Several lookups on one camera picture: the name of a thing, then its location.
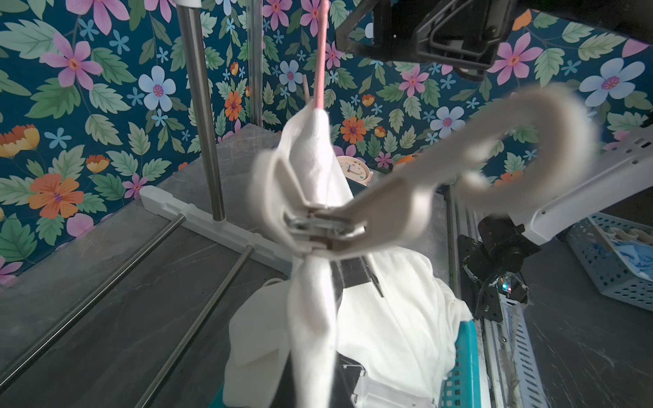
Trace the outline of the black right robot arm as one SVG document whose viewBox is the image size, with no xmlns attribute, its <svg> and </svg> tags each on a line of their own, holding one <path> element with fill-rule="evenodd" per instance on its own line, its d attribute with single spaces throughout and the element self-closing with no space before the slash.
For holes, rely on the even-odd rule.
<svg viewBox="0 0 653 408">
<path fill-rule="evenodd" d="M 452 66 L 479 79 L 502 52 L 519 8 L 516 1 L 363 1 L 336 30 L 350 54 L 380 61 Z M 492 187 L 477 168 L 508 132 L 532 125 L 540 154 L 525 175 Z M 334 212 L 346 226 L 332 250 L 345 257 L 417 237 L 430 218 L 435 189 L 453 182 L 452 195 L 486 214 L 480 241 L 461 236 L 461 261 L 473 314 L 497 319 L 498 298 L 527 302 L 521 273 L 526 258 L 581 219 L 612 205 L 600 192 L 626 178 L 637 163 L 651 164 L 644 146 L 596 156 L 596 128 L 568 88 L 529 88 L 482 111 L 456 134 Z"/>
</svg>

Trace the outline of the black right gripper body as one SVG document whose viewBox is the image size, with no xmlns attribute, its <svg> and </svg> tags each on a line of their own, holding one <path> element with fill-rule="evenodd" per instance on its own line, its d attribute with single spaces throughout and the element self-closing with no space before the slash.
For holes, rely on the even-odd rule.
<svg viewBox="0 0 653 408">
<path fill-rule="evenodd" d="M 437 63 L 481 81 L 512 31 L 515 1 L 361 1 L 336 29 L 347 54 Z"/>
</svg>

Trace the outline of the white printed t-shirt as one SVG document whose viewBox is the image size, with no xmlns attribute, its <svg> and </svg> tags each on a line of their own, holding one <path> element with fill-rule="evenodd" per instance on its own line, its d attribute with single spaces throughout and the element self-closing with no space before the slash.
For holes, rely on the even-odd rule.
<svg viewBox="0 0 653 408">
<path fill-rule="evenodd" d="M 289 280 L 259 289 L 231 319 L 226 406 L 271 406 L 286 368 L 291 406 L 331 406 L 340 356 L 362 364 L 393 396 L 440 395 L 455 364 L 459 326 L 471 313 L 434 276 L 427 257 L 401 246 L 424 231 L 433 198 L 397 187 L 374 198 L 363 209 L 372 218 L 372 237 L 363 245 L 294 238 L 292 216 L 342 210 L 352 197 L 328 114 L 306 105 L 287 122 L 277 148 L 253 165 L 250 210 L 294 261 Z"/>
</svg>

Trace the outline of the pink wire hanger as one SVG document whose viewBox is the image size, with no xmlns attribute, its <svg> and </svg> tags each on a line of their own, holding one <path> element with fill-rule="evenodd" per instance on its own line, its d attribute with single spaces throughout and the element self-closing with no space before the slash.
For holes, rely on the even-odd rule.
<svg viewBox="0 0 653 408">
<path fill-rule="evenodd" d="M 325 68 L 326 68 L 326 45 L 328 40 L 328 13 L 330 2 L 322 0 L 318 10 L 318 32 L 317 32 L 317 53 L 316 53 L 316 71 L 314 102 L 316 109 L 325 108 Z"/>
</svg>

